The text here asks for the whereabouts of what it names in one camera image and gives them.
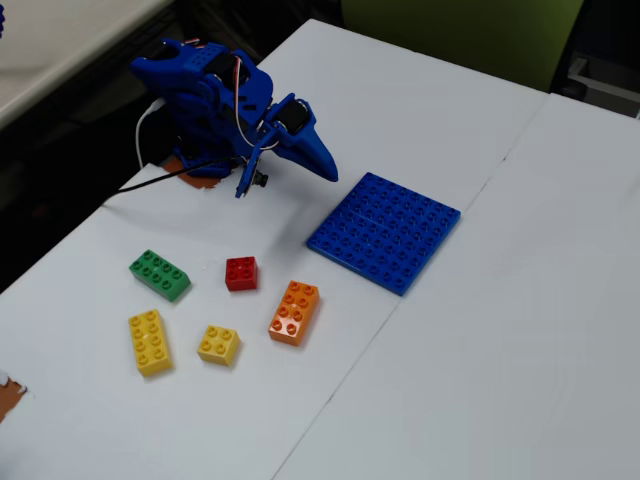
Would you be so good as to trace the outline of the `blue gripper body with servo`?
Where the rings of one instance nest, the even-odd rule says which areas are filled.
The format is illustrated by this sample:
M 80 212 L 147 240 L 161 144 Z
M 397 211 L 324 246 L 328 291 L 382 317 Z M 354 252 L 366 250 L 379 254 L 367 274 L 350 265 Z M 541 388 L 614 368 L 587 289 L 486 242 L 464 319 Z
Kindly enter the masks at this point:
M 309 104 L 287 95 L 278 103 L 268 106 L 257 129 L 260 148 L 315 148 L 318 135 L 314 130 L 315 117 Z

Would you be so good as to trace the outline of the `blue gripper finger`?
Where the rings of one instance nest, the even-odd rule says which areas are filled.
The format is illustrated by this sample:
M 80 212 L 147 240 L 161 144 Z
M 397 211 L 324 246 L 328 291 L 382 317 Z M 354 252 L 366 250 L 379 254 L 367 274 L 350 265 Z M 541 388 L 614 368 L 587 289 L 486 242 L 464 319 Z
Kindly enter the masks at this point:
M 302 139 L 295 142 L 280 140 L 277 154 L 325 180 L 333 181 L 333 157 L 321 140 Z
M 315 130 L 315 120 L 310 120 L 299 133 L 302 165 L 309 171 L 328 180 L 339 179 L 336 163 Z

